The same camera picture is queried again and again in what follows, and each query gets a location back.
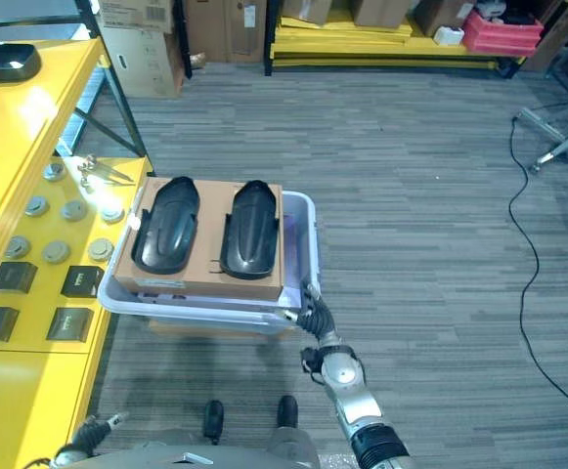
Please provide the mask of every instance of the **yellow table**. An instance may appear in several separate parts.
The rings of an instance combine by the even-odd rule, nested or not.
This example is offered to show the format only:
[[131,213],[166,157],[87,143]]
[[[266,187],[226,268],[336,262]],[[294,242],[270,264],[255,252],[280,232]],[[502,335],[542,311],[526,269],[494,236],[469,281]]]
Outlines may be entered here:
[[100,39],[35,46],[42,61],[38,74],[0,84],[0,257],[104,53]]
[[[101,357],[109,312],[94,298],[66,298],[61,294],[69,266],[99,266],[89,259],[87,247],[105,237],[116,245],[127,219],[128,208],[146,173],[146,158],[103,158],[105,164],[129,175],[134,183],[108,186],[94,177],[94,191],[79,185],[78,157],[64,160],[69,175],[50,183],[42,179],[33,195],[49,200],[49,210],[38,218],[22,216],[13,235],[29,239],[31,250],[20,261],[38,268],[26,294],[0,291],[0,306],[19,311],[12,335],[0,341],[0,468],[19,469],[32,459],[53,456],[67,442],[85,417],[97,365]],[[70,200],[85,201],[87,215],[68,222],[60,214]],[[110,203],[125,209],[115,224],[101,219],[100,209]],[[66,261],[50,265],[42,260],[42,248],[61,239],[70,247]],[[92,319],[84,342],[47,340],[47,332],[58,307],[88,308]]]
[[[68,170],[64,179],[53,183],[42,179],[92,70],[104,61],[105,50],[100,39],[34,45],[42,61],[38,74],[22,83],[0,84],[0,262],[11,236],[22,235],[31,242],[31,250],[20,261],[38,268],[28,293],[0,291],[0,306],[19,311],[9,340],[0,341],[0,469],[20,469],[32,459],[53,456],[82,422],[109,312],[94,298],[66,298],[62,285],[71,265],[104,267],[105,263],[88,258],[87,247],[98,237],[116,245],[126,217],[108,224],[99,211],[112,204],[127,212],[152,169],[145,157],[100,158],[134,182],[112,185],[91,176],[92,189],[85,190],[76,169],[80,161],[72,157],[64,160]],[[49,200],[49,211],[38,218],[23,215],[33,195]],[[74,199],[85,201],[88,213],[78,222],[68,222],[60,209]],[[69,245],[70,255],[62,264],[50,265],[41,252],[56,239]],[[92,312],[84,341],[47,339],[58,307]]]

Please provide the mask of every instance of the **cardboard box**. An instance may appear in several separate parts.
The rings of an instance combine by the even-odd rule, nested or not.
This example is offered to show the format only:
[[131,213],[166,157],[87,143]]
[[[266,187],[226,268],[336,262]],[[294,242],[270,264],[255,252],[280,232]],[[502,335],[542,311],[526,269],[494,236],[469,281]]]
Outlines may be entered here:
[[568,41],[568,7],[545,33],[545,37],[536,50],[536,54],[527,59],[521,70],[545,71]]
[[352,0],[353,22],[357,26],[398,27],[411,0]]
[[266,0],[225,2],[228,62],[261,62],[266,32]]
[[191,55],[205,53],[208,62],[226,62],[223,0],[186,0],[185,5]]
[[99,0],[99,8],[106,27],[134,27],[170,34],[173,3],[173,0]]
[[130,98],[177,98],[184,67],[174,34],[101,26],[118,80]]
[[325,24],[331,0],[284,0],[282,15],[299,20]]
[[[157,191],[169,181],[169,178],[147,179],[138,214],[144,208],[151,209]],[[137,232],[130,230],[114,271],[116,280],[133,292],[277,300],[285,280],[282,187],[269,185],[277,201],[277,217],[280,220],[273,273],[257,280],[242,280],[223,273],[218,259],[225,230],[225,216],[232,212],[234,195],[243,183],[195,181],[195,186],[200,197],[197,235],[186,267],[181,272],[168,276],[140,270],[131,258]]]
[[474,0],[422,0],[414,19],[422,33],[432,37],[440,26],[461,27],[474,4]]
[[266,0],[187,0],[191,54],[208,62],[261,62]]

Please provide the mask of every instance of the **shelf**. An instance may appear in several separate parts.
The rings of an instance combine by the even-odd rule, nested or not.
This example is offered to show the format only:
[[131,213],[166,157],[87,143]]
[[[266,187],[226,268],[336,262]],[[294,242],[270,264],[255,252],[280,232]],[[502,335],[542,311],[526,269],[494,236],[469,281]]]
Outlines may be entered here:
[[0,84],[0,258],[92,70],[101,39],[39,41],[42,66]]
[[[71,265],[106,268],[106,262],[89,259],[87,247],[98,237],[117,245],[138,188],[152,170],[147,158],[100,158],[133,183],[113,178],[120,182],[114,185],[89,176],[91,189],[84,190],[76,169],[79,157],[52,157],[46,162],[58,161],[65,164],[66,177],[53,183],[40,179],[30,190],[32,195],[47,198],[49,210],[37,218],[23,215],[12,232],[30,242],[29,253],[18,261],[38,268],[31,287],[26,294],[0,291],[0,306],[19,311],[9,340],[0,341],[0,468],[18,469],[32,459],[53,456],[82,423],[110,313],[95,298],[66,298],[62,285]],[[85,200],[88,213],[82,220],[68,222],[60,209],[74,199]],[[108,224],[101,219],[99,211],[108,205],[124,209],[121,221]],[[63,263],[50,265],[42,260],[41,252],[55,239],[69,245],[70,255]],[[92,310],[84,342],[46,339],[57,307]]]
[[281,17],[270,47],[273,66],[441,66],[498,68],[498,54],[441,46],[411,19],[396,28],[358,27],[348,10],[334,9],[326,24]]
[[[97,182],[92,192],[79,185],[81,164],[78,156],[65,158],[52,157],[51,162],[62,161],[68,175],[61,181],[51,183],[41,179],[32,190],[32,195],[45,197],[49,210],[40,217],[26,215],[20,217],[12,235],[24,236],[31,244],[29,253],[18,261],[29,262],[38,270],[26,294],[0,291],[0,306],[19,311],[12,335],[7,342],[0,341],[0,350],[19,352],[60,352],[88,353],[92,347],[94,330],[101,320],[102,308],[95,298],[66,298],[61,294],[69,266],[99,266],[105,269],[106,263],[89,259],[88,245],[99,237],[109,239],[116,245],[126,223],[126,216],[118,223],[108,224],[99,215],[106,205],[121,207],[128,213],[136,195],[139,182],[149,170],[146,158],[99,158],[105,165],[128,175],[134,183],[126,186],[108,186],[103,180],[90,176]],[[71,200],[85,200],[86,216],[78,222],[68,222],[60,214],[60,209]],[[42,259],[42,249],[49,242],[62,240],[68,244],[70,255],[61,264],[51,265]],[[56,308],[87,308],[92,311],[89,337],[85,342],[46,340],[49,325]]]

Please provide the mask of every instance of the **metal tool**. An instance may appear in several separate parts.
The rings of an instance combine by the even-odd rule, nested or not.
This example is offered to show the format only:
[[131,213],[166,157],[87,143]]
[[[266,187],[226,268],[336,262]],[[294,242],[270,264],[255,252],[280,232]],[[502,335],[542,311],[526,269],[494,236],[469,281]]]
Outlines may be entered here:
[[120,171],[116,171],[111,166],[108,166],[97,159],[97,156],[94,154],[89,154],[85,158],[84,161],[77,166],[77,169],[81,172],[81,180],[79,184],[82,188],[90,187],[90,182],[88,181],[88,176],[94,174],[95,176],[104,179],[107,183],[113,184],[115,186],[125,186],[125,183],[121,183],[120,181],[116,181],[113,178],[122,179],[129,183],[134,182],[129,176]]

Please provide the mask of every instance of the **black power cable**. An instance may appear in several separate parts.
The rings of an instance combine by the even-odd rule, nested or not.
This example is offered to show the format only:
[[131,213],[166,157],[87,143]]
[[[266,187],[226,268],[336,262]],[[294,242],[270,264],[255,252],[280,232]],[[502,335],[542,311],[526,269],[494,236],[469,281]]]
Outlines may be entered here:
[[529,185],[529,173],[527,172],[525,167],[522,165],[522,163],[520,161],[518,161],[518,159],[516,159],[516,156],[514,154],[514,132],[516,130],[516,120],[517,120],[517,117],[513,117],[511,119],[511,133],[509,134],[509,154],[511,155],[511,159],[513,159],[514,162],[520,167],[520,170],[522,171],[522,175],[523,175],[524,180],[523,180],[522,187],[520,188],[520,190],[509,201],[509,204],[507,205],[507,211],[509,212],[509,217],[511,218],[511,221],[513,222],[513,224],[516,226],[518,231],[523,235],[523,237],[529,243],[529,247],[531,247],[531,250],[534,253],[534,258],[536,259],[536,269],[534,270],[533,274],[531,275],[531,278],[529,278],[529,281],[527,282],[527,284],[524,286],[524,288],[522,289],[522,291],[520,293],[520,315],[519,315],[520,335],[522,335],[522,338],[525,341],[525,344],[527,344],[527,350],[529,351],[529,355],[531,356],[531,360],[533,360],[534,364],[536,365],[536,368],[540,371],[542,376],[544,378],[546,378],[546,381],[548,381],[553,388],[555,388],[557,391],[559,391],[561,393],[561,395],[564,396],[568,400],[568,393],[566,391],[564,391],[563,388],[559,384],[557,384],[553,378],[548,376],[546,371],[540,365],[540,362],[536,358],[536,355],[534,354],[534,350],[531,347],[531,342],[529,341],[529,337],[527,336],[527,333],[525,332],[525,326],[524,326],[525,295],[527,294],[527,290],[529,289],[529,287],[533,284],[534,281],[536,281],[536,277],[540,273],[540,257],[538,256],[538,251],[536,250],[536,246],[534,246],[534,243],[531,241],[531,238],[529,238],[527,236],[527,234],[522,229],[520,224],[516,221],[516,218],[514,217],[514,214],[513,214],[513,211],[512,211],[512,205],[513,205],[514,201],[516,201],[516,199],[523,192],[525,192],[525,190],[527,189],[527,186]]

